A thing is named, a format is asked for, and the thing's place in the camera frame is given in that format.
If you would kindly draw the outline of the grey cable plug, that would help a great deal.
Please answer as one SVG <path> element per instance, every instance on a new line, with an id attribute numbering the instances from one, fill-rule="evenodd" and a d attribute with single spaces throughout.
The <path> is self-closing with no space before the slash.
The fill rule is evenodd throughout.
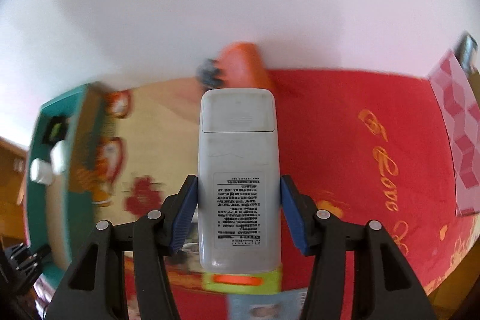
<path id="1" fill-rule="evenodd" d="M 222 71 L 216 59 L 207 58 L 202 61 L 196 71 L 196 79 L 205 91 L 222 88 Z"/>

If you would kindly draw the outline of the black car key bunch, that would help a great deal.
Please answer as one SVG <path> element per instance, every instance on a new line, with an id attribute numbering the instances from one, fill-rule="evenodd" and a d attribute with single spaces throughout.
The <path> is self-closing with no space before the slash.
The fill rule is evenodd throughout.
<path id="1" fill-rule="evenodd" d="M 169 259 L 170 265 L 188 272 L 200 272 L 199 240 L 187 239 L 184 245 Z"/>

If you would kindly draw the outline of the red floral bed blanket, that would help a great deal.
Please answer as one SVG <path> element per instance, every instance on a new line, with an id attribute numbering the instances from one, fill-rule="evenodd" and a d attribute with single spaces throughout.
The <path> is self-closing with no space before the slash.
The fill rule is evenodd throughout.
<path id="1" fill-rule="evenodd" d="M 456 215 L 448 134 L 428 81 L 360 71 L 270 71 L 281 172 L 316 205 L 352 223 L 380 220 L 429 297 L 479 237 L 479 218 Z M 104 96 L 96 148 L 97 218 L 129 223 L 162 205 L 197 167 L 196 79 Z M 307 288 L 312 260 L 282 236 L 281 292 Z M 183 319 L 229 319 L 228 295 L 205 273 L 167 262 Z"/>

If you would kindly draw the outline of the white remote control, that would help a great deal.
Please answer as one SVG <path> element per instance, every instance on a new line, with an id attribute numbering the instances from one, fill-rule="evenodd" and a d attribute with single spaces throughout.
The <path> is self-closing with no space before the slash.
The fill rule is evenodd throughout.
<path id="1" fill-rule="evenodd" d="M 202 96 L 198 229 L 202 267 L 258 274 L 281 263 L 281 193 L 274 96 L 221 88 Z"/>

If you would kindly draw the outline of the pink patterned box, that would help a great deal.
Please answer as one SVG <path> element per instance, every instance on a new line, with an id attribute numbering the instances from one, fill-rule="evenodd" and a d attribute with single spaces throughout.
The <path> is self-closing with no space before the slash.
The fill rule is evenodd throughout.
<path id="1" fill-rule="evenodd" d="M 456 214 L 479 212 L 479 106 L 455 54 L 448 51 L 428 81 L 442 114 L 455 179 Z"/>

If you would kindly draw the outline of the white orange medicine jar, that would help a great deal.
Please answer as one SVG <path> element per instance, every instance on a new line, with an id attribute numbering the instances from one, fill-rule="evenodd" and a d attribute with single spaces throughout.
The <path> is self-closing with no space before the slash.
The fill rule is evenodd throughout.
<path id="1" fill-rule="evenodd" d="M 52 185 L 54 182 L 52 165 L 40 158 L 35 158 L 30 165 L 29 177 L 34 183 Z"/>

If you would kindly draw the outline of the green orange utility knife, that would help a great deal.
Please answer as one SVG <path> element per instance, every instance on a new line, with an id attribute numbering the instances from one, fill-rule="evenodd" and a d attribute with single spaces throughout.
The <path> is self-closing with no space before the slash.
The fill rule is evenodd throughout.
<path id="1" fill-rule="evenodd" d="M 259 274 L 202 274 L 208 292 L 237 295 L 274 295 L 281 291 L 282 267 Z"/>

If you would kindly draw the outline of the wooden bedside shelf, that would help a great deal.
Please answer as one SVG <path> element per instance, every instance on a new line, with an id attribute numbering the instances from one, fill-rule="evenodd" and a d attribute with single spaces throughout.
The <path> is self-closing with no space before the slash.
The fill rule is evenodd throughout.
<path id="1" fill-rule="evenodd" d="M 5 248 L 25 243 L 27 239 L 24 207 L 26 157 L 23 149 L 1 138 L 0 223 L 1 244 Z"/>

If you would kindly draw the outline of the teal cardboard box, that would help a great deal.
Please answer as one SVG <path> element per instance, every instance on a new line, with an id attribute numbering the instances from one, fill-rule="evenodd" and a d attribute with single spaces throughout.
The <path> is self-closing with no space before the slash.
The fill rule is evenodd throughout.
<path id="1" fill-rule="evenodd" d="M 41 107 L 26 173 L 28 244 L 37 253 L 42 279 L 57 288 L 95 225 L 93 187 L 96 148 L 106 101 L 93 85 L 81 85 Z"/>

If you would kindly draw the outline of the metal clip on box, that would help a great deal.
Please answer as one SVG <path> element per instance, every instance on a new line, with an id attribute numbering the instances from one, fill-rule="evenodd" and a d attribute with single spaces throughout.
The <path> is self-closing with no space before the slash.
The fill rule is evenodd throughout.
<path id="1" fill-rule="evenodd" d="M 471 76 L 477 71 L 476 58 L 479 50 L 478 46 L 476 40 L 468 32 L 462 35 L 461 40 L 456 46 L 456 59 L 467 76 Z"/>

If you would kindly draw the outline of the white earbuds case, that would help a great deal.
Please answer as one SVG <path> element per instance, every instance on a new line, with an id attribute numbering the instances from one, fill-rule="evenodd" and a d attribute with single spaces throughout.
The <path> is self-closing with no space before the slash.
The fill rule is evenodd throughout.
<path id="1" fill-rule="evenodd" d="M 52 171 L 55 175 L 64 173 L 67 169 L 68 148 L 66 140 L 58 141 L 50 151 Z"/>

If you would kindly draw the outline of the black round tape measure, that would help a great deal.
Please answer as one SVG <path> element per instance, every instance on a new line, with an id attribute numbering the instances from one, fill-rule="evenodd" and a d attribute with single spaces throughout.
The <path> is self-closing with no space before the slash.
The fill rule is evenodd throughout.
<path id="1" fill-rule="evenodd" d="M 65 140 L 68 132 L 69 118 L 65 115 L 56 115 L 48 120 L 41 143 L 54 147 L 61 140 Z"/>

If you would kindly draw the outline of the orange plastic case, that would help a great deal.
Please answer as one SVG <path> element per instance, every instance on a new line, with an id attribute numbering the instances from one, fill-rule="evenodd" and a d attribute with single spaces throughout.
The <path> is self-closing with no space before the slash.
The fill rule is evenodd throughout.
<path id="1" fill-rule="evenodd" d="M 259 47 L 238 42 L 222 49 L 216 58 L 222 88 L 263 88 L 274 90 L 270 74 L 264 67 Z"/>

